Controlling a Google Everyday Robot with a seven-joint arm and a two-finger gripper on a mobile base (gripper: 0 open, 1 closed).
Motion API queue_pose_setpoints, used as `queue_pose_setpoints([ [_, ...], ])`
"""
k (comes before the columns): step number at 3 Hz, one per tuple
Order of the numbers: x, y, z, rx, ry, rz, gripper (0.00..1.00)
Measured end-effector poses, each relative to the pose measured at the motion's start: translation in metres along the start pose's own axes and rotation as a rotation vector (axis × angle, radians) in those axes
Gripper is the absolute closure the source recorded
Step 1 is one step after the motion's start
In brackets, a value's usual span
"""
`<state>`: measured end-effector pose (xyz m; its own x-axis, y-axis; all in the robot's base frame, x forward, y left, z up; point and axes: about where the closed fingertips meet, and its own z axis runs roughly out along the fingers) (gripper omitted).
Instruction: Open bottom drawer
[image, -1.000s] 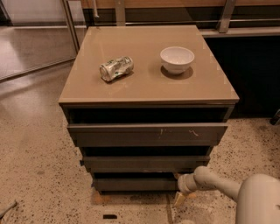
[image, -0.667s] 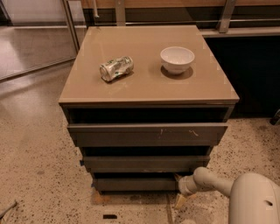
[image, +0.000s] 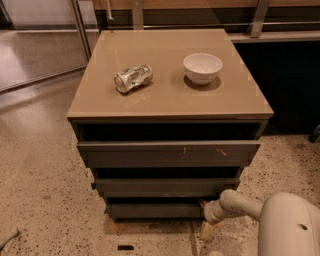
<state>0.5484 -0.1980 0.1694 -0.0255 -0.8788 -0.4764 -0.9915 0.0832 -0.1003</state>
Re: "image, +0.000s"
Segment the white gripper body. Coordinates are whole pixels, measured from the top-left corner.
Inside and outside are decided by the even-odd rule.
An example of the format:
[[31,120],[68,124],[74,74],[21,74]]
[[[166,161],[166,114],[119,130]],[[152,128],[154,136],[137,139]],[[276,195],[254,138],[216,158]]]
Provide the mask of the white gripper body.
[[204,217],[209,223],[219,223],[228,217],[228,211],[225,210],[219,200],[212,200],[204,205]]

